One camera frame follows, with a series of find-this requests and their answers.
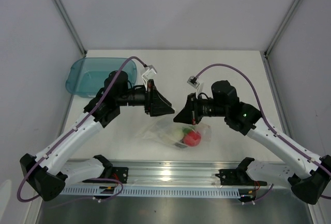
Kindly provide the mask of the white radish with leaves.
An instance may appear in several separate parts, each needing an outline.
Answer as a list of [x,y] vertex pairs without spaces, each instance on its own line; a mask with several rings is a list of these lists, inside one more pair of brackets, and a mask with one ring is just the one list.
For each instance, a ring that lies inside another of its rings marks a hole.
[[174,128],[172,131],[172,138],[174,141],[179,142],[190,132],[191,129],[188,127]]

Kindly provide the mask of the clear zip top bag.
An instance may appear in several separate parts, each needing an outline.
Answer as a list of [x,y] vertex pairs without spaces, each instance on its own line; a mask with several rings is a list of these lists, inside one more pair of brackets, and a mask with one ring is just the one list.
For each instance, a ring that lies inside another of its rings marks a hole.
[[175,123],[172,117],[160,117],[141,128],[135,137],[178,150],[187,150],[209,144],[212,129],[205,123]]

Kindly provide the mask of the red tomato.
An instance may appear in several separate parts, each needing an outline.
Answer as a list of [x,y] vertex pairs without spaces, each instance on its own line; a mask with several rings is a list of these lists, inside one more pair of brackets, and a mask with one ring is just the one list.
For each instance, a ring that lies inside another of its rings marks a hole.
[[183,138],[183,143],[189,147],[198,146],[201,142],[202,136],[198,131],[191,131]]

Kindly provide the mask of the dark round fruit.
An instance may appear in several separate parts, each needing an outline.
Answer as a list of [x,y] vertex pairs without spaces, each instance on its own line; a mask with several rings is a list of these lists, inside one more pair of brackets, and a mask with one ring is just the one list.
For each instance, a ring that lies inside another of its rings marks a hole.
[[187,146],[185,144],[179,143],[179,142],[175,143],[174,145],[178,148],[187,148]]

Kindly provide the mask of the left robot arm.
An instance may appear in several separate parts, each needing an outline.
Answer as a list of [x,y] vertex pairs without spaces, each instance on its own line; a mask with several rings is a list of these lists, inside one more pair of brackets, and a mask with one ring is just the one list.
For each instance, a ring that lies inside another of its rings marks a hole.
[[157,90],[154,80],[146,85],[129,87],[124,71],[113,71],[67,133],[36,155],[20,159],[24,181],[44,201],[55,199],[65,187],[79,182],[121,184],[113,164],[102,155],[66,167],[68,159],[91,137],[106,128],[120,115],[121,107],[143,106],[151,117],[173,114],[171,103]]

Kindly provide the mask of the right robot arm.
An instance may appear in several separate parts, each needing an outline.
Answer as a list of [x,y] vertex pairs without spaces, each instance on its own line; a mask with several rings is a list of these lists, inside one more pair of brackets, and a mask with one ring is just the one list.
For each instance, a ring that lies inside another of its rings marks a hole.
[[277,130],[260,110],[241,102],[228,81],[215,82],[211,90],[213,96],[208,99],[189,94],[173,121],[196,125],[206,116],[223,117],[232,130],[262,144],[285,163],[270,165],[245,158],[236,168],[236,178],[241,184],[264,181],[289,188],[310,205],[324,197],[323,191],[330,183],[330,155],[315,154]]

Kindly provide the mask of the teal plastic tray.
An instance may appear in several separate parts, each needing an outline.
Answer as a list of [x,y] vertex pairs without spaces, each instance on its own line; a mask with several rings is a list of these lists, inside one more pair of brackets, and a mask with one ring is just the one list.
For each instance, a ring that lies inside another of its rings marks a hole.
[[[72,64],[66,80],[66,90],[83,98],[94,98],[99,90],[105,87],[105,80],[110,73],[116,73],[124,63],[125,58],[119,57],[92,57],[82,58]],[[137,81],[137,66],[133,60],[122,69],[112,89],[128,89]]]

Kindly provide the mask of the aluminium mounting rail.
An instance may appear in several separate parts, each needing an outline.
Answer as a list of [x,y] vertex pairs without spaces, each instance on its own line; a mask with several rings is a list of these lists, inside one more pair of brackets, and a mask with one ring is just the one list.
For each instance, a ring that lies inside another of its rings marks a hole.
[[[148,187],[212,187],[221,186],[215,177],[220,169],[236,169],[238,162],[173,162],[173,161],[113,161],[112,167],[128,167],[128,181],[124,185]],[[106,183],[93,179],[79,180],[77,183]]]

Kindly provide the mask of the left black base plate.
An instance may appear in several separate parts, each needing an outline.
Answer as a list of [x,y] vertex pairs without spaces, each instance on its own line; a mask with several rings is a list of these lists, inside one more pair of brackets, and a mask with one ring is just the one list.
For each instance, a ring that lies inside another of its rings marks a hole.
[[103,178],[115,179],[123,184],[128,181],[129,168],[128,167],[111,167],[105,170]]

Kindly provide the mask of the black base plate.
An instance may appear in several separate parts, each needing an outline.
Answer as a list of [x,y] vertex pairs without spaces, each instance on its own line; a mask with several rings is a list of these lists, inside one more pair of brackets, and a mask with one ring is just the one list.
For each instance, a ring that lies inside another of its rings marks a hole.
[[222,186],[257,186],[256,181],[240,169],[220,169],[215,177],[220,179]]
[[115,179],[123,184],[128,181],[129,168],[128,167],[111,167],[105,170],[103,178]]

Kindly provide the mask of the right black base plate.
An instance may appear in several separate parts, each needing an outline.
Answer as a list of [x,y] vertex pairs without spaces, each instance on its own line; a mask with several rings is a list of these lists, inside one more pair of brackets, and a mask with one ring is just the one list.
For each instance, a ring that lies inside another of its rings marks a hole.
[[220,179],[222,186],[257,186],[256,181],[240,169],[220,169],[215,177]]

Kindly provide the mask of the right aluminium frame post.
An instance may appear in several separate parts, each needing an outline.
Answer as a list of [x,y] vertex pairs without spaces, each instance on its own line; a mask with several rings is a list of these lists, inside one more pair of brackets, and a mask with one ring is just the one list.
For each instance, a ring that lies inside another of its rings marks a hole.
[[302,4],[304,0],[292,0],[288,10],[286,11],[285,15],[283,16],[279,26],[276,29],[276,32],[272,36],[272,39],[268,43],[268,46],[266,50],[264,51],[264,57],[268,59],[273,51],[273,49],[276,47],[277,43],[280,41],[283,33],[291,23],[294,15],[296,14],[298,8]]

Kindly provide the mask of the aluminium frame post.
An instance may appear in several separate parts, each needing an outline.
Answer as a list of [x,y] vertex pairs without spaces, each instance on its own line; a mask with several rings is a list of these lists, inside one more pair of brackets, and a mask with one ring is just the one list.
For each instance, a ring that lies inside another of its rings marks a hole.
[[76,47],[78,48],[82,57],[86,57],[87,50],[85,49],[81,38],[67,12],[67,9],[62,0],[52,0],[59,16],[61,17],[66,29],[68,30],[73,42],[75,43]]
[[276,32],[272,36],[272,39],[268,43],[268,46],[266,50],[264,51],[264,57],[268,59],[273,51],[273,49],[276,47],[277,43],[280,41],[283,33],[291,23],[294,15],[296,14],[298,8],[302,4],[304,0],[292,0],[288,10],[286,11],[285,15],[283,16],[279,26],[276,29]]

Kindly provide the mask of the left aluminium frame post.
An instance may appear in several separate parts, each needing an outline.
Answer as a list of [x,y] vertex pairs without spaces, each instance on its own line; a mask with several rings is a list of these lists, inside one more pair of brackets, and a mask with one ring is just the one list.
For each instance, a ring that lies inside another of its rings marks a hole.
[[76,47],[78,48],[82,57],[86,57],[87,50],[85,49],[81,38],[67,12],[67,9],[62,0],[52,0],[59,16],[61,17],[66,29],[68,30],[73,42],[75,43]]

